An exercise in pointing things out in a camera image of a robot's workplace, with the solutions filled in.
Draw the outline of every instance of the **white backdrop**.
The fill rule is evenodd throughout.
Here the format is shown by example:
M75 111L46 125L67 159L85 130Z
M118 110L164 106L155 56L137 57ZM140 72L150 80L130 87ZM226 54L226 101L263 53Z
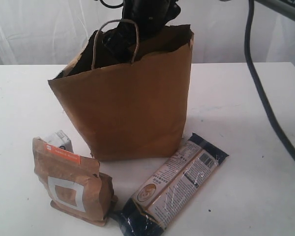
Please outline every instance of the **white backdrop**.
M182 12L170 24L191 24L193 62L244 61L247 0L178 4ZM0 0L0 64L67 64L94 30L120 17L121 8L107 9L93 0ZM295 23L258 3L251 43L254 61L295 65Z

